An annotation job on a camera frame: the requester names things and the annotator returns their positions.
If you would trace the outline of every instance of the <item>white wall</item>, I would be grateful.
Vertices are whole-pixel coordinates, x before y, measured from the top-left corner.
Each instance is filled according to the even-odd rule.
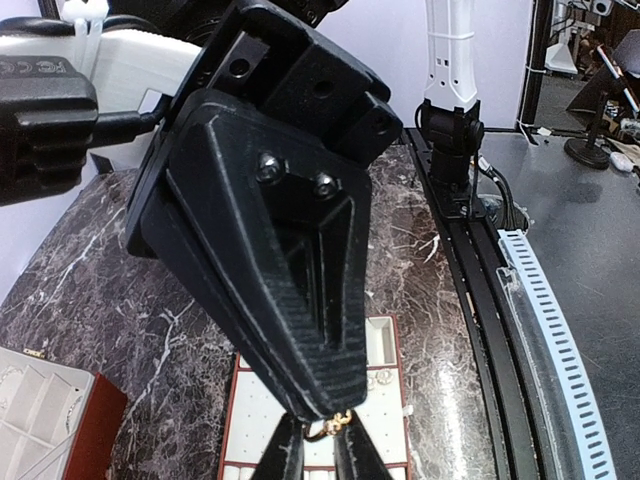
[[[40,16],[36,0],[0,0],[0,19]],[[60,217],[96,175],[92,162],[82,173],[82,184],[55,197],[0,207],[0,304],[29,264]]]
[[[513,128],[533,0],[476,0],[475,10],[482,119],[487,127]],[[425,0],[350,0],[318,30],[373,68],[391,87],[391,106],[405,125],[413,126],[428,75]]]

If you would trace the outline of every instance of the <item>marble table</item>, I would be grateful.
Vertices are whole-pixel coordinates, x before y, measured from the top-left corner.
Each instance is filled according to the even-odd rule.
[[[494,478],[467,329],[408,149],[390,147],[371,176],[366,307],[398,316],[413,478]],[[211,479],[234,348],[161,262],[125,251],[134,178],[82,192],[0,307],[0,346],[100,371],[128,395],[112,479]]]

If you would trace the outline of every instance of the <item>screw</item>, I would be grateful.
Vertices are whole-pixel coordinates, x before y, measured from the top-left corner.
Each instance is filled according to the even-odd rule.
[[[313,194],[322,199],[327,200],[338,193],[338,182],[326,173],[321,173],[316,177],[316,188]]]
[[[282,178],[284,168],[282,162],[270,153],[263,153],[258,164],[256,180],[260,183],[274,183]]]

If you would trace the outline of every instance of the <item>white perforated strip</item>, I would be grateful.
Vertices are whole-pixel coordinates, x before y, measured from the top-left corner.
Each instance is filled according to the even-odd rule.
[[[500,230],[505,253],[519,273],[544,334],[576,435],[584,478],[616,478],[609,443],[591,384],[569,326],[553,290],[520,232]]]

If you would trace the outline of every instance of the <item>screw hole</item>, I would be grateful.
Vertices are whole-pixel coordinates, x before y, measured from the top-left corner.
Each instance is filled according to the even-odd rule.
[[[328,80],[323,80],[322,82],[316,83],[316,86],[313,87],[313,94],[317,98],[328,98],[332,93],[335,85],[333,82]]]
[[[251,64],[244,58],[238,58],[231,62],[231,65],[229,65],[229,72],[231,73],[231,75],[237,78],[244,77],[247,73],[249,73],[250,69]]]
[[[380,115],[373,121],[373,129],[378,135],[384,135],[391,127],[391,118],[387,115]]]

